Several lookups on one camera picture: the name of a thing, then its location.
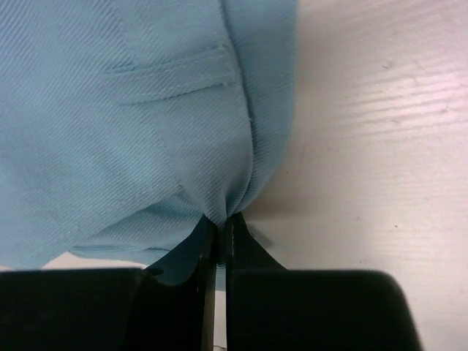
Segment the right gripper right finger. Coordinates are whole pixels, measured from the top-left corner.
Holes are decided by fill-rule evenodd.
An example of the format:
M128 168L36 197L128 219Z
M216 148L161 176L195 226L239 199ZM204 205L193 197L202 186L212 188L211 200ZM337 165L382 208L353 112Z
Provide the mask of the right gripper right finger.
M224 228L229 350L420 350L404 293L381 271L288 270L241 214Z

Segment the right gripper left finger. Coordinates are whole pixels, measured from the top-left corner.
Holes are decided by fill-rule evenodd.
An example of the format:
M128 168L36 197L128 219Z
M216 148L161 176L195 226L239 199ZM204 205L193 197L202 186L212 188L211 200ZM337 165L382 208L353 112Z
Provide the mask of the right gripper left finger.
M144 269L6 271L3 350L212 350L216 226Z

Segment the light blue trousers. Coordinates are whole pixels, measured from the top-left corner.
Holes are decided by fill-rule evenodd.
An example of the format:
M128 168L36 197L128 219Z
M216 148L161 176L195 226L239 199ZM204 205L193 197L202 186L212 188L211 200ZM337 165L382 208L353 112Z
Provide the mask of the light blue trousers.
M280 165L295 1L3 1L1 264L144 265Z

